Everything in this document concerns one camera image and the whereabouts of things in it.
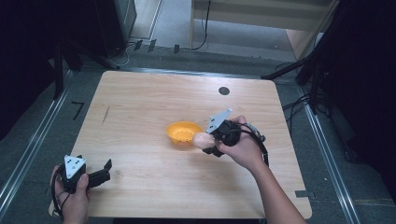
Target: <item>cable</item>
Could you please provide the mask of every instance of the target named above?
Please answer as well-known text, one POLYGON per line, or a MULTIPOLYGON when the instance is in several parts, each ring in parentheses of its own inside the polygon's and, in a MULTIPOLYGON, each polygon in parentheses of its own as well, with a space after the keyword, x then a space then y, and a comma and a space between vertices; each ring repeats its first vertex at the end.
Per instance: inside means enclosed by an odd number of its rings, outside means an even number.
POLYGON ((50 191, 51 191, 51 196, 52 196, 52 202, 53 202, 53 206, 55 208, 56 213, 58 214, 58 216, 63 219, 64 218, 64 213, 62 212, 62 209, 59 208, 59 204, 58 204, 58 200, 56 198, 55 195, 55 181, 56 181, 56 177, 58 176, 58 174, 62 171, 62 166, 60 166, 55 173, 53 174, 52 177, 52 181, 51 181, 51 185, 50 185, 50 191))
POLYGON ((207 5, 207 12, 206 12, 205 39, 204 39, 204 41, 202 42, 202 44, 201 44, 200 47, 195 48, 195 49, 188 49, 188 50, 198 50, 198 49, 200 49, 200 48, 204 45, 204 43, 206 42, 206 39, 207 39, 207 21, 208 21, 208 19, 209 19, 210 2, 211 2, 211 1, 209 1, 208 5, 207 5))
MULTIPOLYGON (((201 19, 201 27, 202 27, 202 30, 206 33, 206 30, 205 30, 205 27, 204 27, 204 19, 201 19)), ((206 48, 203 49, 202 51, 205 51, 205 50, 207 50, 208 48, 209 48, 209 44, 206 43, 206 48)))
POLYGON ((284 64, 287 64, 287 63, 280 63, 280 64, 278 64, 278 65, 275 67, 274 71, 277 72, 277 69, 278 69, 280 66, 284 65, 284 64))
POLYGON ((109 56, 109 57, 107 57, 107 58, 108 58, 108 59, 113 59, 113 58, 115 58, 115 57, 118 56, 121 52, 125 51, 125 49, 127 49, 128 47, 131 47, 131 45, 133 45, 133 44, 136 44, 136 42, 134 42, 134 41, 129 41, 129 40, 128 40, 128 44, 127 44, 126 47, 124 47, 124 48, 118 50, 115 54, 113 54, 113 55, 111 55, 111 56, 109 56))
POLYGON ((116 65, 116 66, 124 66, 125 64, 127 64, 128 62, 129 62, 129 54, 128 54, 128 49, 130 48, 130 47, 132 47, 133 45, 130 45, 130 46, 128 46, 126 49, 125 49, 125 54, 127 55, 127 57, 128 57, 128 60, 126 61, 126 63, 114 63, 114 62, 112 62, 111 60, 109 60, 109 59, 107 59, 110 63, 112 63, 112 64, 114 64, 114 65, 116 65))
MULTIPOLYGON (((292 134, 292 128, 293 128, 292 119, 293 119, 294 115, 296 115, 298 112, 303 110, 307 105, 309 105, 310 100, 311 100, 311 98, 309 97, 309 94, 305 94, 305 95, 301 96, 300 98, 298 98, 294 103, 290 103, 290 104, 282 106, 282 109, 284 111, 289 109, 289 108, 291 108, 290 116, 289 116, 288 119, 286 119, 286 122, 289 123, 290 136, 292 134), (300 107, 298 107, 297 109, 294 110, 294 107, 299 105, 299 104, 302 104, 302 105, 300 105, 300 107)), ((317 106, 318 105, 322 105, 324 103, 324 101, 325 101, 325 98, 317 98, 317 100, 315 101, 315 104, 317 106)), ((321 112, 321 113, 327 114, 326 111, 323 111, 321 109, 319 109, 318 111, 321 112)))
POLYGON ((70 197, 70 193, 67 194, 67 197, 64 199, 64 202, 61 205, 61 211, 64 209, 64 203, 66 203, 66 201, 67 201, 67 199, 69 199, 69 197, 70 197))
POLYGON ((248 135, 250 135, 251 138, 253 138, 253 140, 256 142, 256 144, 259 146, 260 150, 262 151, 262 158, 264 159, 265 164, 267 164, 267 166, 269 167, 269 161, 268 161, 268 150, 265 147, 264 143, 262 142, 262 140, 259 138, 259 136, 257 136, 255 134, 255 131, 252 130, 251 127, 249 127, 246 123, 236 123, 239 126, 245 126, 247 127, 249 131, 243 130, 243 129, 234 129, 234 130, 230 130, 227 131, 225 134, 229 134, 229 133, 247 133, 248 135))

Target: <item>hand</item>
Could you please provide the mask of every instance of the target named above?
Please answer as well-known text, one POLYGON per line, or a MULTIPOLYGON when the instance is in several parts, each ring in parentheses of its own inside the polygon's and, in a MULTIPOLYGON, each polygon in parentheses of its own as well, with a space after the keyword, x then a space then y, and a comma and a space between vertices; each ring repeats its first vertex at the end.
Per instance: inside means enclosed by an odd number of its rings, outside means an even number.
MULTIPOLYGON (((231 121, 242 124, 247 123, 244 116, 231 119, 231 121)), ((243 125, 241 126, 241 129, 250 132, 250 130, 243 125)), ((264 163, 262 159, 262 151, 253 138, 251 138, 247 133, 241 133, 239 142, 233 147, 228 147, 220 141, 216 141, 216 147, 219 151, 229 155, 234 161, 247 168, 250 172, 252 172, 254 167, 257 165, 264 163)))
MULTIPOLYGON (((59 166, 55 166, 52 171, 52 178, 55 171, 59 166)), ((89 191, 86 190, 88 186, 89 178, 87 174, 81 176, 77 183, 76 193, 70 194, 64 192, 64 186, 62 181, 55 180, 55 195, 57 195, 59 207, 62 206, 64 200, 64 207, 62 211, 64 213, 64 223, 87 223, 88 221, 88 200, 89 191)))

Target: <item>table top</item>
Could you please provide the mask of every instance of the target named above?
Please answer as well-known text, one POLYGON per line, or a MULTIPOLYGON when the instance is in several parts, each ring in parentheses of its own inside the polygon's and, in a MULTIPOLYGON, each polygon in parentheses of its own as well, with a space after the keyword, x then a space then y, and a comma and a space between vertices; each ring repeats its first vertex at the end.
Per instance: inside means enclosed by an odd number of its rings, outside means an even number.
POLYGON ((254 178, 227 155, 174 145, 166 127, 232 108, 266 136, 270 168, 303 217, 312 215, 274 82, 132 72, 105 72, 72 156, 87 173, 113 162, 111 180, 92 189, 92 217, 263 218, 254 178), (230 90, 228 95, 219 88, 230 90))

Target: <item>orange bowl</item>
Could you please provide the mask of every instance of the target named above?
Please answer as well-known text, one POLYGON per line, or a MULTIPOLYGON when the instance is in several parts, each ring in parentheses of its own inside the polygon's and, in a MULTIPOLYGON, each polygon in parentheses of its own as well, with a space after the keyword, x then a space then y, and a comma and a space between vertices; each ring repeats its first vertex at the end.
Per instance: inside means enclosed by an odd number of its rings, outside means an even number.
POLYGON ((177 143, 192 143, 192 138, 196 133, 201 133, 201 127, 193 122, 178 121, 171 123, 166 128, 166 133, 174 144, 177 143))

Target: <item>metal frame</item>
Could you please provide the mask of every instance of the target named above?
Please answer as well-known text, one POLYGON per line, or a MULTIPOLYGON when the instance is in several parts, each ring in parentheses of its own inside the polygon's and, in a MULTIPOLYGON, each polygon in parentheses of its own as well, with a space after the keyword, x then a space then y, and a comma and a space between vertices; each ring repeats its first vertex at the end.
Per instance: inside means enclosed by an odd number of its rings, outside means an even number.
POLYGON ((28 146, 24 150, 20 161, 12 172, 6 184, 3 186, 2 191, 0 193, 0 222, 3 219, 6 211, 8 210, 9 205, 11 204, 15 194, 17 193, 18 188, 21 185, 22 180, 26 176, 33 160, 35 159, 35 155, 43 143, 47 132, 49 131, 52 122, 55 120, 58 112, 64 103, 64 99, 69 90, 69 86, 74 79, 73 72, 69 71, 66 74, 66 85, 62 94, 60 94, 57 100, 54 100, 52 104, 49 106, 49 110, 47 111, 44 118, 41 120, 40 125, 37 130, 33 134, 28 146))
MULTIPOLYGON (((300 91, 302 96, 306 94, 306 91, 301 87, 300 91)), ((338 201, 341 204, 341 208, 343 209, 347 223, 361 223, 358 212, 356 211, 355 205, 350 197, 349 190, 347 189, 347 185, 344 182, 334 157, 332 156, 332 150, 320 126, 318 116, 314 115, 309 106, 305 107, 305 112, 308 116, 309 123, 311 124, 312 131, 317 138, 320 152, 323 156, 323 160, 326 164, 327 170, 332 180, 332 185, 334 186, 335 193, 337 194, 338 201)))

